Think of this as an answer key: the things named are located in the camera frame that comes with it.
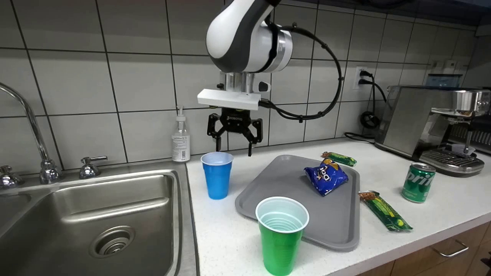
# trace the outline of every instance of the kitchen counter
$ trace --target kitchen counter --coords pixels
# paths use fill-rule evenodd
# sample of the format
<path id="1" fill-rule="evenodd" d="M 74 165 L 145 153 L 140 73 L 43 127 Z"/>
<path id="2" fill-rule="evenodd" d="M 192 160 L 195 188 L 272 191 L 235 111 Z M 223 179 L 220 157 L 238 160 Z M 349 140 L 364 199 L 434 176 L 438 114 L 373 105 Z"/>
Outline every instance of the kitchen counter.
<path id="1" fill-rule="evenodd" d="M 192 189 L 200 269 L 204 276 L 267 274 L 261 255 L 258 222 L 237 212 L 235 197 L 278 154 L 319 159 L 326 150 L 358 159 L 361 189 L 378 189 L 415 226 L 411 232 L 392 232 L 361 203 L 361 235 L 353 251 L 333 251 L 303 242 L 292 274 L 358 274 L 411 251 L 491 220 L 491 157 L 481 154 L 485 168 L 470 177 L 439 173 L 424 203 L 405 200 L 399 191 L 411 163 L 364 140 L 330 139 L 232 151 L 230 191 L 226 199 L 209 199 L 200 157 L 187 163 Z"/>

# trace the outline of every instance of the green soda can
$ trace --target green soda can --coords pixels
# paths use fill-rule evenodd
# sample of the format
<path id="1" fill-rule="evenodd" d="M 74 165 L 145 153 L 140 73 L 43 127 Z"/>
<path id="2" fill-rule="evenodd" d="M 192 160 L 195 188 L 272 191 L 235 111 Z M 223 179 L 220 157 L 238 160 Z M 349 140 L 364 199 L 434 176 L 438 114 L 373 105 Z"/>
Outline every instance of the green soda can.
<path id="1" fill-rule="evenodd" d="M 402 197 L 411 202 L 425 202 L 431 186 L 436 170 L 431 165 L 415 162 L 402 186 Z"/>

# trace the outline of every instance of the green packet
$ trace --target green packet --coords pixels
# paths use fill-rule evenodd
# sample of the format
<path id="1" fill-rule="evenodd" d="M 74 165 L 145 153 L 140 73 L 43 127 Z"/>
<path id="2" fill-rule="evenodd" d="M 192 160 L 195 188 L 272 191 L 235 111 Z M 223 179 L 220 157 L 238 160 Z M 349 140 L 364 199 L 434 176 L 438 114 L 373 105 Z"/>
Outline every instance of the green packet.
<path id="1" fill-rule="evenodd" d="M 350 156 L 346 156 L 346 154 L 341 154 L 341 153 L 336 153 L 336 151 L 324 151 L 322 157 L 324 159 L 333 159 L 336 162 L 341 162 L 341 163 L 346 163 L 346 165 L 350 165 L 350 166 L 353 166 L 356 163 L 355 157 L 350 157 Z"/>
<path id="2" fill-rule="evenodd" d="M 375 189 L 359 193 L 369 208 L 384 222 L 390 231 L 411 231 L 413 226 Z"/>

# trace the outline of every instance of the stainless steel sink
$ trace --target stainless steel sink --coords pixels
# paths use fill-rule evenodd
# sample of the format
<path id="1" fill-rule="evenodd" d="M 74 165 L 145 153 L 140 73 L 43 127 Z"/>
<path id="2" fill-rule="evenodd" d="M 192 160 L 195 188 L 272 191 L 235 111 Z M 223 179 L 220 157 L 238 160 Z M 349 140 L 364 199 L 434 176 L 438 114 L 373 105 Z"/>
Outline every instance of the stainless steel sink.
<path id="1" fill-rule="evenodd" d="M 5 216 L 2 274 L 198 274 L 186 170 L 160 166 L 0 193 L 0 202 L 28 200 Z"/>

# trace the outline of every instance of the green plastic cup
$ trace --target green plastic cup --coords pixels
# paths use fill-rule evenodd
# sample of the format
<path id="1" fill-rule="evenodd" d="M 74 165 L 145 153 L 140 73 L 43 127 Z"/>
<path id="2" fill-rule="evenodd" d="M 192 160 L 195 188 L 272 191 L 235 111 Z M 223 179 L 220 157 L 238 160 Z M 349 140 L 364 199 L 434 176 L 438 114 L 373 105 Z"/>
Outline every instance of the green plastic cup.
<path id="1" fill-rule="evenodd" d="M 290 274 L 293 271 L 303 229 L 309 223 L 307 208 L 284 196 L 272 196 L 257 206 L 260 220 L 263 262 L 272 274 Z"/>

